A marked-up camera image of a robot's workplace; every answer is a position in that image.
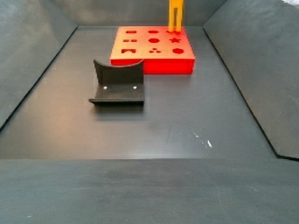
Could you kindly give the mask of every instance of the hole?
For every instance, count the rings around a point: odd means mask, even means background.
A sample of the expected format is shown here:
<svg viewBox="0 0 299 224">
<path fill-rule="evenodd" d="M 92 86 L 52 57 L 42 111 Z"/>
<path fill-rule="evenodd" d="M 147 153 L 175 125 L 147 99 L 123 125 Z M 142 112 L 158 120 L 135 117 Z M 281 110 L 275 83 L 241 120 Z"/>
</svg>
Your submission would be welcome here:
<svg viewBox="0 0 299 224">
<path fill-rule="evenodd" d="M 136 49 L 122 49 L 122 53 L 127 52 L 136 53 Z"/>
<path fill-rule="evenodd" d="M 136 39 L 124 39 L 124 42 L 136 42 Z"/>
<path fill-rule="evenodd" d="M 160 42 L 160 39 L 159 38 L 150 38 L 148 41 L 151 43 L 159 43 Z"/>
<path fill-rule="evenodd" d="M 179 31 L 167 31 L 168 33 L 180 34 Z"/>
<path fill-rule="evenodd" d="M 162 51 L 159 51 L 156 48 L 154 48 L 152 51 L 150 51 L 150 53 L 160 53 Z"/>
<path fill-rule="evenodd" d="M 179 38 L 171 38 L 170 40 L 172 41 L 172 43 L 180 43 L 182 41 Z"/>
<path fill-rule="evenodd" d="M 136 33 L 136 31 L 126 31 L 126 33 Z"/>
<path fill-rule="evenodd" d="M 183 53 L 183 49 L 182 48 L 174 48 L 172 52 L 178 53 L 178 54 L 182 54 Z"/>
</svg>

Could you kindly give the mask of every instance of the star-shaped hole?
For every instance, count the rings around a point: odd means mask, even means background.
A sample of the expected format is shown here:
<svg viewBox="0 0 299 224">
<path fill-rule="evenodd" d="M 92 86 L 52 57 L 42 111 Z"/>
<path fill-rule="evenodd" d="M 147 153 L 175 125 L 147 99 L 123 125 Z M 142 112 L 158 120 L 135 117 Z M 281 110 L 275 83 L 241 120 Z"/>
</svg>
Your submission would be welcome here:
<svg viewBox="0 0 299 224">
<path fill-rule="evenodd" d="M 171 38 L 170 40 L 172 41 L 172 43 L 180 43 L 180 39 L 179 38 Z"/>
</svg>

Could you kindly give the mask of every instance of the gray floor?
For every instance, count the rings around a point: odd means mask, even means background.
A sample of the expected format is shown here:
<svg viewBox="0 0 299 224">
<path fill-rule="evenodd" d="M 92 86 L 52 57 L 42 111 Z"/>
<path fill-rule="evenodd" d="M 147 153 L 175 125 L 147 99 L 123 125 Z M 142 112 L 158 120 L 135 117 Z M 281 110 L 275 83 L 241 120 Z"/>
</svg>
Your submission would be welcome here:
<svg viewBox="0 0 299 224">
<path fill-rule="evenodd" d="M 275 158 L 201 28 L 195 74 L 147 76 L 144 109 L 88 103 L 115 31 L 76 31 L 0 133 L 2 223 L 298 223 L 298 163 Z"/>
<path fill-rule="evenodd" d="M 0 133 L 0 158 L 275 158 L 201 27 L 192 76 L 147 75 L 144 107 L 95 108 L 92 60 L 108 63 L 116 30 L 76 30 Z"/>
</svg>

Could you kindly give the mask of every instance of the dark gray surface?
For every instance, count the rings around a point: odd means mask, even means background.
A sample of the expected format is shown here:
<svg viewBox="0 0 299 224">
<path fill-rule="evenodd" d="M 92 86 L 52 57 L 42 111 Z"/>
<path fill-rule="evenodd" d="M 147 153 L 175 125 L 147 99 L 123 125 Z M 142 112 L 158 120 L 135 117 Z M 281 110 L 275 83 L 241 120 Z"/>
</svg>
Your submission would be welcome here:
<svg viewBox="0 0 299 224">
<path fill-rule="evenodd" d="M 76 25 L 47 0 L 0 0 L 0 128 Z"/>
<path fill-rule="evenodd" d="M 205 25 L 279 155 L 299 158 L 299 10 L 230 0 Z"/>
<path fill-rule="evenodd" d="M 168 25 L 168 0 L 52 0 L 79 25 Z M 203 25 L 227 0 L 186 0 L 184 25 Z"/>
<path fill-rule="evenodd" d="M 297 162 L 218 159 L 0 163 L 6 224 L 295 224 Z"/>
<path fill-rule="evenodd" d="M 147 75 L 143 107 L 95 108 L 92 61 L 108 63 L 116 30 L 76 30 L 0 133 L 0 158 L 274 158 L 201 27 L 192 76 Z"/>
</svg>

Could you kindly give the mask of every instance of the red shape sorter block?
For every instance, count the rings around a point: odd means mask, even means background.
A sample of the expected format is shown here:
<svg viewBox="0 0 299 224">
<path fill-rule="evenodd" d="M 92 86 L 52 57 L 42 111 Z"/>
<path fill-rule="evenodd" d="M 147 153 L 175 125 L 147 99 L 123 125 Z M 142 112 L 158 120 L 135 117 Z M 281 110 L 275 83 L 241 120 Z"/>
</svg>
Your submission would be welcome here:
<svg viewBox="0 0 299 224">
<path fill-rule="evenodd" d="M 144 60 L 146 74 L 192 74 L 195 56 L 184 29 L 167 26 L 119 27 L 110 61 L 126 66 Z"/>
</svg>

